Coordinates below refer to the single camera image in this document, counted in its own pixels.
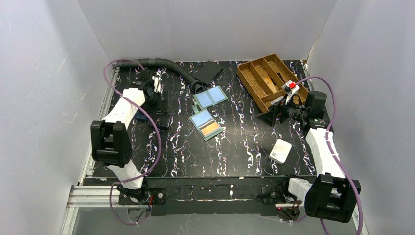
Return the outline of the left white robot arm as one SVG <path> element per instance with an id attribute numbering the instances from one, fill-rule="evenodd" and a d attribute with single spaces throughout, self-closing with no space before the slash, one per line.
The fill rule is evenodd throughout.
<path id="1" fill-rule="evenodd" d="M 141 70 L 129 83 L 112 110 L 90 125 L 92 158 L 108 167 L 126 189 L 140 189 L 143 176 L 132 161 L 132 144 L 127 130 L 140 113 L 140 119 L 153 120 L 156 127 L 168 128 L 171 116 L 161 97 L 161 80 L 150 70 Z"/>

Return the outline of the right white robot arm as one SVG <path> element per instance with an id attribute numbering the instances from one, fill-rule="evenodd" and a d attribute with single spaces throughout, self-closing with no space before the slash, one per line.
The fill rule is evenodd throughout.
<path id="1" fill-rule="evenodd" d="M 325 113 L 327 95 L 310 91 L 304 103 L 288 101 L 288 96 L 272 102 L 269 111 L 259 119 L 274 125 L 294 120 L 306 132 L 308 144 L 316 168 L 316 179 L 310 182 L 300 176 L 286 176 L 281 183 L 263 187 L 258 198 L 264 204 L 274 204 L 291 198 L 303 203 L 309 217 L 347 223 L 352 218 L 357 199 L 353 189 L 361 191 L 359 181 L 350 182 L 340 168 L 338 153 L 333 143 L 333 132 L 327 130 L 330 119 Z"/>

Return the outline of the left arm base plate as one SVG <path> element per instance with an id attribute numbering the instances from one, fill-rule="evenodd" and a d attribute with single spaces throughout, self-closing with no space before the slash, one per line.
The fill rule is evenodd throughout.
<path id="1" fill-rule="evenodd" d="M 164 205 L 166 203 L 165 188 L 148 188 L 128 189 L 123 186 L 117 186 L 119 191 L 120 205 Z"/>

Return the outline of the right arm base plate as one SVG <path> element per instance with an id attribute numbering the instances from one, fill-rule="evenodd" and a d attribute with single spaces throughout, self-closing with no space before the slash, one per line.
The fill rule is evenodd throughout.
<path id="1" fill-rule="evenodd" d="M 287 188 L 279 185 L 263 187 L 257 198 L 264 204 L 290 204 L 304 203 L 303 199 L 293 195 Z"/>

